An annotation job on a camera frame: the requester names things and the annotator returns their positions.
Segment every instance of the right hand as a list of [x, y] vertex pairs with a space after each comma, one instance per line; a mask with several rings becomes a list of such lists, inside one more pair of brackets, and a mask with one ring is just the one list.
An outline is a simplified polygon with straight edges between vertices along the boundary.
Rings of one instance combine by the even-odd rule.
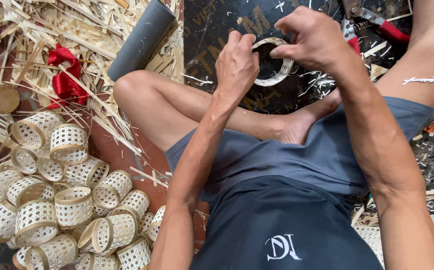
[[299, 6], [294, 12], [278, 20], [276, 29], [288, 34], [293, 30], [292, 43], [270, 52], [272, 58], [292, 58], [308, 69], [332, 74], [349, 58], [359, 57], [344, 40], [340, 24], [329, 16]]

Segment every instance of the person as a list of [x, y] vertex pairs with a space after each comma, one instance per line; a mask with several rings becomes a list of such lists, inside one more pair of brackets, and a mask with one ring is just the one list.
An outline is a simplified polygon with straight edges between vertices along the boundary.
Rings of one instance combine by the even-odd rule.
[[[408, 50], [376, 84], [327, 15], [298, 7], [274, 58], [321, 70], [338, 90], [288, 115], [237, 107], [259, 73], [255, 36], [231, 32], [213, 95], [146, 71], [114, 86], [119, 107], [171, 169], [151, 270], [381, 269], [351, 227], [348, 196], [375, 200], [386, 269], [434, 269], [434, 224], [408, 140], [434, 111], [434, 1], [415, 0]], [[193, 215], [210, 202], [194, 257]]]

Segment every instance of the red fabric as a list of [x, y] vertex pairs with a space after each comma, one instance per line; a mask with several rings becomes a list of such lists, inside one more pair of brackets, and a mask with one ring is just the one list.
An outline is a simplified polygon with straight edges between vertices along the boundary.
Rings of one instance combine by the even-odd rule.
[[[48, 52], [47, 65], [58, 66], [63, 61], [70, 62], [70, 67], [68, 67], [66, 71], [72, 74], [75, 78], [79, 78], [79, 60], [67, 48], [60, 46], [60, 44], [57, 44], [55, 46], [55, 51]], [[57, 94], [59, 98], [66, 101], [54, 101], [53, 99], [51, 99], [50, 101], [52, 104], [47, 107], [49, 109], [60, 107], [56, 102], [60, 102], [61, 105], [66, 105], [67, 101], [73, 101], [83, 105], [87, 101], [87, 92], [64, 72], [60, 72], [52, 78], [52, 87], [54, 88], [55, 94]]]

